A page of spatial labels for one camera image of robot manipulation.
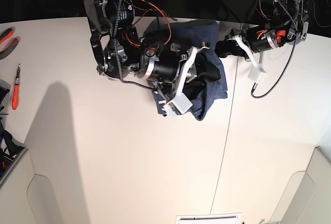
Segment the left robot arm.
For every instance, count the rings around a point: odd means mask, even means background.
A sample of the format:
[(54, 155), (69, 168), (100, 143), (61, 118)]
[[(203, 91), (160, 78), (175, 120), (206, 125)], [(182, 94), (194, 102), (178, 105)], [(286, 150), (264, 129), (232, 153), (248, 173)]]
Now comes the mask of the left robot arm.
[(265, 24), (231, 30), (223, 41), (216, 44), (220, 58), (229, 55), (248, 59), (248, 53), (239, 47), (234, 36), (240, 35), (248, 51), (262, 53), (283, 47), (285, 44), (305, 41), (309, 26), (308, 0), (273, 0), (273, 15), (267, 16), (258, 0), (258, 12), (267, 20)]

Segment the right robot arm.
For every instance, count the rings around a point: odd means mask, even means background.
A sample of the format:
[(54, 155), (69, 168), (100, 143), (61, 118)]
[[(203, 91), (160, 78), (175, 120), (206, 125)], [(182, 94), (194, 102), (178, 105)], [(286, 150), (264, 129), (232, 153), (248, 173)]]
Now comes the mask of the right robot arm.
[(129, 74), (156, 100), (176, 95), (211, 103), (227, 98), (223, 64), (216, 55), (218, 23), (175, 23), (147, 0), (84, 0), (97, 71), (130, 84)]

